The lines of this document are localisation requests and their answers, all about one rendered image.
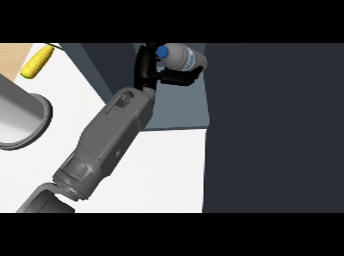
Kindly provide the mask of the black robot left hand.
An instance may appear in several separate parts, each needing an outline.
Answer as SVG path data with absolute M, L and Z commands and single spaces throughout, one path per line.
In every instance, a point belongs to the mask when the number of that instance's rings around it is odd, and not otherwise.
M 167 43 L 146 43 L 137 52 L 134 65 L 134 88 L 157 89 L 157 83 L 191 86 L 207 68 L 198 67 L 192 71 L 168 69 L 157 56 L 157 49 Z

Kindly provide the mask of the clear blue-capped water bottle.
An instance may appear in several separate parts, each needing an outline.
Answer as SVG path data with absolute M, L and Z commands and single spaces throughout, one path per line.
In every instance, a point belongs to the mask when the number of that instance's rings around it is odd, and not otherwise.
M 182 43 L 167 43 L 157 49 L 157 56 L 162 65 L 176 71 L 192 71 L 198 67 L 207 68 L 205 55 Z

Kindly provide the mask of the grey open cabinet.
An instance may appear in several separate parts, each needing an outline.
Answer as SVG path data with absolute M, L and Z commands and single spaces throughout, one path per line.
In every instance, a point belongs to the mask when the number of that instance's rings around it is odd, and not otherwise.
M 62 43 L 90 87 L 103 102 L 134 85 L 134 62 L 140 43 Z M 207 129 L 210 125 L 204 75 L 188 86 L 158 84 L 154 116 L 146 131 Z

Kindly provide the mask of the dark grey cabinet door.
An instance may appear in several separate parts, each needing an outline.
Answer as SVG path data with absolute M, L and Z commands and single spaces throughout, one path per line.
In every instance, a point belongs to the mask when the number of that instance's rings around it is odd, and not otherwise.
M 344 212 L 344 44 L 205 54 L 205 211 Z

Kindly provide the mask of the yellow corn cob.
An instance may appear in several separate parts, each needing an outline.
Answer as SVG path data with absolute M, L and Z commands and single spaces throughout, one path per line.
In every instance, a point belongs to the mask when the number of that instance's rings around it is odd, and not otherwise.
M 34 79 L 38 75 L 41 69 L 44 68 L 55 50 L 62 50 L 61 46 L 56 46 L 52 43 L 47 43 L 46 46 L 37 51 L 28 62 L 25 63 L 21 69 L 21 76 L 25 79 Z

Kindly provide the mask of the pale wooden cutting board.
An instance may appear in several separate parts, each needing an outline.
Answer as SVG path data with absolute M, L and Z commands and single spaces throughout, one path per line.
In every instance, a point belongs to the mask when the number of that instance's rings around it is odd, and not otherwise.
M 31 48 L 31 43 L 0 43 L 0 73 L 10 81 L 16 79 Z

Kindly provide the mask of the pale grey rimmed cylinder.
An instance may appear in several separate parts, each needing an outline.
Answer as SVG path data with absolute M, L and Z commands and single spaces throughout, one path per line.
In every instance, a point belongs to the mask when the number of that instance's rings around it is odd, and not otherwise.
M 18 150 L 44 134 L 53 106 L 44 96 L 28 93 L 0 73 L 0 149 Z

